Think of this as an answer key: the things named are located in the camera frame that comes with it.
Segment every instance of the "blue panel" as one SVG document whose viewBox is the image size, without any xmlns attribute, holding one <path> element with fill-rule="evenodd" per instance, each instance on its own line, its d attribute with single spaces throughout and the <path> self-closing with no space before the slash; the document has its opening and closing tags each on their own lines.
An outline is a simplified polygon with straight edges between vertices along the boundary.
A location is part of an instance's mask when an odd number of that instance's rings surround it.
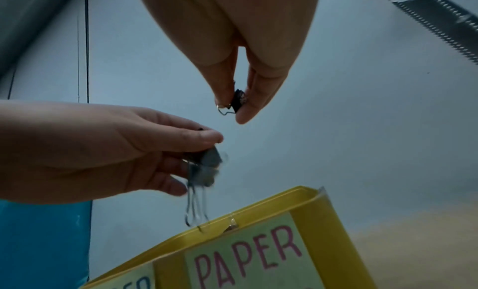
<svg viewBox="0 0 478 289">
<path fill-rule="evenodd" d="M 73 289 L 88 280 L 91 202 L 0 200 L 2 288 Z"/>
</svg>

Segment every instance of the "red lettering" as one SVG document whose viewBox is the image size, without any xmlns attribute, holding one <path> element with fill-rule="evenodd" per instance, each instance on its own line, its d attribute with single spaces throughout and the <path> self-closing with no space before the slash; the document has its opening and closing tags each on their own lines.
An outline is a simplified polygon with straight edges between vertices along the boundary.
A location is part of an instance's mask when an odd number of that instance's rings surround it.
<svg viewBox="0 0 478 289">
<path fill-rule="evenodd" d="M 239 250 L 238 250 L 238 247 L 239 246 L 243 246 L 245 248 L 245 250 L 247 251 L 247 257 L 245 260 L 241 259 L 240 258 L 240 254 L 239 254 Z M 236 258 L 236 261 L 238 263 L 238 266 L 239 266 L 239 270 L 240 270 L 240 274 L 242 275 L 243 278 L 245 278 L 245 269 L 244 267 L 250 263 L 250 261 L 252 260 L 252 249 L 250 247 L 250 245 L 246 242 L 242 242 L 242 241 L 239 241 L 239 242 L 236 242 L 234 243 L 232 246 L 232 249 L 233 249 L 233 252 L 234 252 L 234 256 Z"/>
<path fill-rule="evenodd" d="M 199 261 L 201 259 L 206 261 L 206 274 L 205 275 L 203 275 L 201 273 L 201 264 L 199 263 Z M 203 255 L 200 255 L 200 256 L 196 257 L 194 259 L 194 262 L 196 264 L 196 271 L 198 273 L 198 278 L 199 278 L 199 283 L 201 284 L 201 289 L 206 289 L 206 285 L 204 284 L 204 281 L 211 274 L 211 260 L 209 259 L 209 257 L 207 255 L 203 254 Z"/>
<path fill-rule="evenodd" d="M 224 262 L 224 259 L 221 257 L 221 255 L 217 251 L 214 252 L 214 262 L 216 264 L 216 276 L 218 277 L 219 288 L 222 288 L 225 283 L 231 283 L 231 285 L 236 284 L 236 281 L 234 280 L 231 272 L 229 271 L 228 266 Z M 223 279 L 222 277 L 221 268 L 226 273 L 225 279 Z"/>
<path fill-rule="evenodd" d="M 260 239 L 264 239 L 264 238 L 266 238 L 265 234 L 259 234 L 258 236 L 253 237 L 253 240 L 254 240 L 257 252 L 259 253 L 260 260 L 262 262 L 262 267 L 264 267 L 264 269 L 267 270 L 269 268 L 277 267 L 278 264 L 277 263 L 269 264 L 267 262 L 265 258 L 264 250 L 268 249 L 269 245 L 261 245 L 259 242 Z"/>
<path fill-rule="evenodd" d="M 279 236 L 277 235 L 277 233 L 279 232 L 279 230 L 285 230 L 287 232 L 287 242 L 283 245 L 280 244 L 279 242 Z M 301 257 L 302 256 L 302 252 L 300 252 L 299 248 L 297 247 L 297 245 L 295 245 L 293 243 L 293 234 L 292 234 L 292 229 L 287 226 L 287 225 L 284 225 L 284 226 L 278 226 L 274 229 L 272 229 L 270 231 L 270 234 L 272 235 L 272 239 L 274 240 L 274 243 L 275 243 L 275 246 L 277 247 L 277 251 L 279 252 L 279 255 L 280 255 L 280 258 L 285 261 L 285 253 L 284 253 L 284 249 L 290 247 L 294 250 L 295 254 L 298 256 L 298 257 Z"/>
</svg>

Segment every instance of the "binder clip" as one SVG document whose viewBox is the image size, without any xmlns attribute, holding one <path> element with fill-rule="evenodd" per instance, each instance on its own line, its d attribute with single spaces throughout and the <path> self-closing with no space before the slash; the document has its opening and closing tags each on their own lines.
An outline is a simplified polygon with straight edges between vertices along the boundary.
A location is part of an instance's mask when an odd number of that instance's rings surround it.
<svg viewBox="0 0 478 289">
<path fill-rule="evenodd" d="M 222 112 L 221 109 L 219 108 L 219 105 L 217 105 L 217 108 L 219 113 L 221 113 L 221 115 L 223 116 L 226 116 L 227 114 L 236 114 L 239 111 L 240 107 L 242 107 L 242 105 L 246 103 L 246 101 L 247 101 L 247 97 L 245 96 L 245 93 L 241 90 L 236 90 L 234 92 L 233 100 L 228 106 L 226 106 L 227 109 L 231 109 L 232 107 L 234 112 L 231 112 L 231 111 Z"/>
<path fill-rule="evenodd" d="M 186 153 L 185 160 L 188 162 L 188 203 L 186 206 L 185 223 L 188 227 L 197 226 L 209 222 L 206 213 L 206 192 L 205 188 L 214 184 L 214 178 L 219 173 L 219 166 L 223 159 L 216 147 L 202 152 Z M 197 188 L 202 188 L 202 202 L 200 204 Z"/>
</svg>

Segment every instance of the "yellow container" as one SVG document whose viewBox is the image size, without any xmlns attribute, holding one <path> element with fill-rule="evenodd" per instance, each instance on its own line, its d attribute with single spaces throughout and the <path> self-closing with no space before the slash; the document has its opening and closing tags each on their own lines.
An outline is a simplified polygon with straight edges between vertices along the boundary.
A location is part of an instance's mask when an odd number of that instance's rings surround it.
<svg viewBox="0 0 478 289">
<path fill-rule="evenodd" d="M 238 228 L 225 232 L 232 218 Z M 202 227 L 83 288 L 376 289 L 323 188 L 295 187 Z"/>
</svg>

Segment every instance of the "beige table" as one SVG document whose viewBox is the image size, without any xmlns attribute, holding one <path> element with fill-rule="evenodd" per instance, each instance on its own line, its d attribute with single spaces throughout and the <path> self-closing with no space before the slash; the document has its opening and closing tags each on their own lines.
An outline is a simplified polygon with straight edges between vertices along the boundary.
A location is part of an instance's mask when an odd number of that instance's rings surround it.
<svg viewBox="0 0 478 289">
<path fill-rule="evenodd" d="M 478 289 L 478 201 L 352 239 L 379 289 Z"/>
</svg>

